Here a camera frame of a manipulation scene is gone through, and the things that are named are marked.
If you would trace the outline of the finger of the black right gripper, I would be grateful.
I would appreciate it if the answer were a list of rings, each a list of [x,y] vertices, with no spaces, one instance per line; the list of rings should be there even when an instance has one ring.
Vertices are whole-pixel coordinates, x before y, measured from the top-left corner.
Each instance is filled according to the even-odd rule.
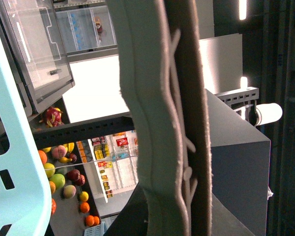
[[[148,230],[148,204],[138,184],[125,207],[119,213],[105,236],[146,236]]]

